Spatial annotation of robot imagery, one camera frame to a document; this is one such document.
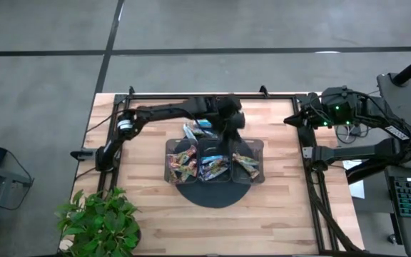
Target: gray floor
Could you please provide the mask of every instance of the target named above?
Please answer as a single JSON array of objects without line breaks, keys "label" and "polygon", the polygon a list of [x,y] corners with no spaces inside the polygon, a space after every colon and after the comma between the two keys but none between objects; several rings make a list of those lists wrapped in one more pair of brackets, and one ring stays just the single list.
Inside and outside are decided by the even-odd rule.
[{"label": "gray floor", "polygon": [[[104,50],[117,0],[0,0],[0,51]],[[411,46],[411,1],[126,0],[115,49]],[[0,256],[52,254],[53,215],[70,195],[103,58],[0,57],[0,146],[36,178],[17,211],[0,224]],[[375,77],[399,71],[411,52],[113,56],[104,92],[371,92]],[[16,202],[19,193],[15,190]],[[403,253],[386,242],[389,217],[358,213],[365,246]]]}]

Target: clear plastic bin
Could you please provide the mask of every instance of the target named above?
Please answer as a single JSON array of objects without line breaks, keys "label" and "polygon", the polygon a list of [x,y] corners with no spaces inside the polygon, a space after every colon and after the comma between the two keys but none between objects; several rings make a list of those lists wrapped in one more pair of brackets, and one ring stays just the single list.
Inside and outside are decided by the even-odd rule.
[{"label": "clear plastic bin", "polygon": [[[181,153],[183,151],[188,150],[191,146],[195,146],[196,148],[198,148],[198,143],[196,142],[196,140],[194,139],[169,139],[166,142],[166,158],[165,158],[165,168],[164,168],[164,180],[169,182],[169,183],[173,183],[173,184],[186,184],[186,183],[194,183],[198,180],[198,177],[194,177],[194,176],[189,176],[185,182],[173,182],[171,181],[171,169],[169,168],[169,160],[168,160],[168,154],[177,154],[177,153]],[[184,165],[188,165],[191,161],[191,159],[196,159],[196,156],[198,155],[198,153],[196,153],[195,155],[191,156],[191,158],[184,164]]]},{"label": "clear plastic bin", "polygon": [[201,165],[201,158],[203,157],[208,157],[208,156],[217,156],[217,155],[222,155],[225,157],[228,157],[230,160],[230,168],[220,174],[219,176],[216,176],[215,178],[212,178],[207,181],[201,181],[203,183],[221,183],[221,182],[228,182],[231,180],[231,156],[230,156],[230,149],[227,146],[223,146],[220,144],[221,140],[217,138],[201,138],[198,142],[198,168]]},{"label": "clear plastic bin", "polygon": [[257,184],[264,182],[263,148],[264,142],[259,139],[242,139],[242,142],[234,145],[233,153],[237,152],[242,156],[247,156],[259,161],[259,164],[254,166],[254,168],[260,172],[255,178],[251,178],[248,172],[237,161],[233,161],[231,169],[234,182],[246,184]]}]

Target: green plant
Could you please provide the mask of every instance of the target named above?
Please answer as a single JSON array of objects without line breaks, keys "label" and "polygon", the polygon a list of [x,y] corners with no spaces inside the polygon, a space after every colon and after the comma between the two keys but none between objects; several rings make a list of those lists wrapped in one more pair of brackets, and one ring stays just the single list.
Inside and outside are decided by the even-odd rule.
[{"label": "green plant", "polygon": [[140,238],[125,191],[115,188],[104,199],[97,193],[85,197],[77,192],[72,201],[59,207],[61,239],[73,235],[73,245],[65,252],[72,256],[131,256]]}]

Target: desk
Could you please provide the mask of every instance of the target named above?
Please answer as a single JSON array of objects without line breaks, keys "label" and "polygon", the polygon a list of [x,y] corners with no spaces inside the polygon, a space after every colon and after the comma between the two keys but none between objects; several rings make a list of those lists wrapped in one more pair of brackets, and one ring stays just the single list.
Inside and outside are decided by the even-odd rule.
[{"label": "desk", "polygon": [[[111,114],[115,94],[97,94],[88,127]],[[130,107],[177,103],[181,100],[131,100]],[[283,119],[293,114],[291,101],[241,100],[246,126],[243,138],[264,141],[265,182],[252,186],[239,202],[226,208],[204,208],[186,200],[175,186],[163,180],[165,143],[183,138],[186,119],[147,124],[132,141],[123,145],[117,186],[140,213],[135,218],[142,240],[138,255],[186,254],[314,254],[318,253],[296,128]],[[86,134],[84,147],[106,143],[108,122]],[[335,146],[333,130],[316,131],[317,142]],[[94,167],[79,165],[77,174]],[[91,172],[74,184],[73,195],[83,189],[95,193],[99,173]],[[342,169],[325,173],[333,216],[353,241],[363,248],[355,209]],[[328,234],[322,222],[323,236]]]}]

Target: snack wrapper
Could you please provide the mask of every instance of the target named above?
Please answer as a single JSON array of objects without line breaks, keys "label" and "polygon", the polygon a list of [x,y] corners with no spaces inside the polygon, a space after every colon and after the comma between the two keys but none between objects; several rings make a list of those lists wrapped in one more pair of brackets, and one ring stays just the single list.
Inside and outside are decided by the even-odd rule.
[{"label": "snack wrapper", "polygon": [[212,161],[218,161],[218,160],[223,160],[225,157],[222,155],[219,156],[207,156],[207,157],[203,157],[201,158],[201,163],[204,165],[206,163],[210,163]]},{"label": "snack wrapper", "polygon": [[208,158],[208,163],[201,165],[201,180],[207,181],[221,175],[228,170],[228,162],[223,156],[209,156],[204,157],[201,160]]},{"label": "snack wrapper", "polygon": [[250,166],[246,163],[239,163],[247,172],[248,175],[250,175],[250,177],[256,178],[256,176],[258,176],[260,174],[259,170],[257,170],[256,168],[253,168],[253,166]]},{"label": "snack wrapper", "polygon": [[171,172],[169,173],[169,182],[171,183],[178,183],[179,180],[177,178],[176,172],[171,170]]},{"label": "snack wrapper", "polygon": [[178,168],[175,168],[174,171],[181,172],[182,176],[183,174],[188,174],[196,177],[198,175],[198,169],[196,168],[196,164],[196,159],[191,159],[188,165],[181,165]]},{"label": "snack wrapper", "polygon": [[194,121],[190,121],[186,124],[183,125],[183,130],[185,131],[185,135],[188,138],[193,138],[196,139],[196,136],[207,136],[210,138],[217,138],[218,136],[210,131],[210,128],[207,126],[201,126],[200,128],[198,127],[198,124],[196,124]]},{"label": "snack wrapper", "polygon": [[189,176],[190,176],[190,174],[188,174],[188,173],[182,173],[182,176],[180,177],[180,181],[185,183]]},{"label": "snack wrapper", "polygon": [[249,166],[257,166],[259,165],[259,161],[256,161],[247,156],[241,156],[239,153],[233,153],[233,160],[237,161],[238,163],[245,163]]},{"label": "snack wrapper", "polygon": [[216,178],[217,176],[221,175],[223,172],[227,170],[227,166],[219,166],[200,176],[200,179],[203,181],[211,180],[212,178]]},{"label": "snack wrapper", "polygon": [[201,126],[201,128],[203,128],[203,129],[211,129],[212,128],[212,123],[210,121],[208,121],[207,119],[200,119],[200,120],[198,120],[198,123],[199,123],[199,126]]},{"label": "snack wrapper", "polygon": [[179,168],[180,165],[185,164],[193,154],[197,151],[195,146],[191,146],[188,150],[177,154],[168,154],[168,165],[169,168]]},{"label": "snack wrapper", "polygon": [[260,162],[256,161],[250,157],[247,156],[241,156],[239,153],[233,153],[233,160],[237,161],[250,175],[250,177],[256,178],[260,174],[259,170],[254,168],[253,166],[258,165]]}]

